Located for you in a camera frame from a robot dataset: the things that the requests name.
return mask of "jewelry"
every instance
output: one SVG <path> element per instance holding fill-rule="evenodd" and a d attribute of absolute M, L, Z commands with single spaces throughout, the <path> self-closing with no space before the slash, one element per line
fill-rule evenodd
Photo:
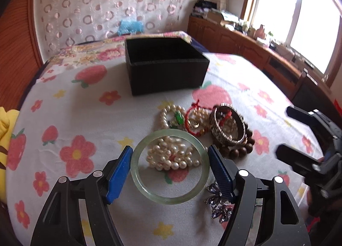
<path fill-rule="evenodd" d="M 150 168 L 155 168 L 158 171 L 198 167 L 202 161 L 201 158 L 193 157 L 193 150 L 192 146 L 187 147 L 183 144 L 183 139 L 165 136 L 159 138 L 158 144 L 147 151 L 146 161 Z"/>
<path fill-rule="evenodd" d="M 186 131 L 195 137 L 200 137 L 206 134 L 210 130 L 210 125 L 209 125 L 210 109 L 203 108 L 199 106 L 198 103 L 199 103 L 199 100 L 197 100 L 196 103 L 191 104 L 191 107 L 188 109 L 188 111 L 185 114 L 185 122 L 184 122 Z M 198 132 L 193 132 L 192 130 L 190 130 L 190 126 L 191 128 L 197 128 L 199 126 L 203 128 Z"/>
<path fill-rule="evenodd" d="M 231 117 L 236 122 L 238 130 L 238 137 L 233 139 L 232 136 L 227 136 L 220 128 L 220 121 L 225 117 L 227 112 L 231 112 Z M 214 137 L 225 146 L 241 145 L 247 139 L 245 123 L 242 116 L 227 103 L 221 103 L 221 105 L 215 105 L 209 117 L 211 132 Z"/>
<path fill-rule="evenodd" d="M 234 205 L 230 204 L 229 201 L 222 198 L 222 193 L 216 181 L 207 186 L 206 190 L 209 193 L 214 194 L 214 196 L 210 196 L 204 201 L 211 206 L 211 218 L 215 219 L 220 217 L 219 222 L 221 224 L 224 222 L 228 222 L 233 212 Z"/>
<path fill-rule="evenodd" d="M 162 197 L 162 196 L 156 195 L 143 184 L 139 175 L 138 163 L 139 163 L 140 155 L 143 152 L 144 148 L 146 148 L 146 146 L 149 145 L 155 139 L 159 139 L 159 138 L 166 137 L 166 136 L 176 136 L 176 137 L 179 137 L 188 141 L 189 143 L 193 145 L 196 151 L 198 151 L 202 159 L 202 174 L 198 183 L 188 193 L 179 197 L 168 198 L 168 197 Z M 198 193 L 200 193 L 203 187 L 205 186 L 206 181 L 208 180 L 209 169 L 210 169 L 209 157 L 203 145 L 195 137 L 179 129 L 162 129 L 162 130 L 158 130 L 147 135 L 144 139 L 142 139 L 138 143 L 138 145 L 134 149 L 132 159 L 131 159 L 132 179 L 133 179 L 134 184 L 138 188 L 138 190 L 150 200 L 156 203 L 164 204 L 164 205 L 176 205 L 179 203 L 184 203 L 192 199 Z"/>
<path fill-rule="evenodd" d="M 222 103 L 214 106 L 210 114 L 210 124 L 213 144 L 222 156 L 235 159 L 252 152 L 255 143 L 252 138 L 253 132 L 248 129 L 248 124 L 231 105 Z"/>
<path fill-rule="evenodd" d="M 174 118 L 172 120 L 167 119 L 167 113 L 172 112 L 174 114 Z M 184 125 L 184 115 L 185 109 L 181 106 L 168 105 L 160 112 L 160 124 L 162 129 L 168 128 L 178 128 Z"/>

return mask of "bed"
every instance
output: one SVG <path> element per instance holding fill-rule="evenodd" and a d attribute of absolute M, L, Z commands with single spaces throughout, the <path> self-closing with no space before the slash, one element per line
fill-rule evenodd
<path fill-rule="evenodd" d="M 184 32 L 153 37 L 182 38 L 197 45 Z M 239 168 L 254 176 L 283 177 L 300 206 L 305 206 L 307 187 L 302 177 L 275 158 L 277 145 L 287 143 L 308 155 L 322 156 L 311 130 L 285 114 L 291 102 L 255 66 L 243 57 L 203 53 L 210 65 L 199 89 L 178 90 L 133 97 L 125 65 L 124 39 L 67 47 L 52 57 L 28 93 L 13 134 L 16 143 L 8 154 L 7 202 L 14 232 L 26 246 L 40 211 L 62 175 L 85 178 L 117 158 L 125 145 L 134 148 L 146 135 L 160 128 L 159 112 L 170 104 L 186 109 L 200 100 L 205 106 L 227 102 L 244 116 L 254 132 L 256 144 L 251 154 L 236 160 Z M 200 138 L 204 146 L 211 136 Z M 79 147 L 80 155 L 70 155 L 66 147 Z M 196 168 L 157 172 L 146 169 L 149 185 L 174 195 L 196 182 Z M 214 180 L 210 174 L 208 184 Z M 192 200 L 174 206 L 146 199 L 129 175 L 120 197 L 109 209 L 125 245 L 217 245 L 226 227 L 210 218 L 204 204 L 210 194 L 203 190 Z M 94 245 L 84 201 L 80 202 L 83 232 L 87 245 Z M 247 245 L 254 245 L 260 209 L 255 216 Z"/>

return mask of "blue plush toy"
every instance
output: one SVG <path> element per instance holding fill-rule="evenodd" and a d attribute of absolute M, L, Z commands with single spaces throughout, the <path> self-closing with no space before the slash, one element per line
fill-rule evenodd
<path fill-rule="evenodd" d="M 121 25 L 117 31 L 118 35 L 135 34 L 137 32 L 144 32 L 144 25 L 140 21 L 124 21 L 121 20 Z"/>

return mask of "window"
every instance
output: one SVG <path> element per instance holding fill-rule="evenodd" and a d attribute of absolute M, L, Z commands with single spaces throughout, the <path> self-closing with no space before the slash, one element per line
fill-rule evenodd
<path fill-rule="evenodd" d="M 275 39 L 327 73 L 340 23 L 340 12 L 332 0 L 259 0 L 254 12 L 254 28 L 263 24 Z"/>

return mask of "wooden headboard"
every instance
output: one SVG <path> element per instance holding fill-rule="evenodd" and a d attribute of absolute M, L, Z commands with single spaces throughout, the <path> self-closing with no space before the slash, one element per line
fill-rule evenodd
<path fill-rule="evenodd" d="M 0 17 L 0 106 L 16 109 L 42 65 L 33 0 L 11 0 Z"/>

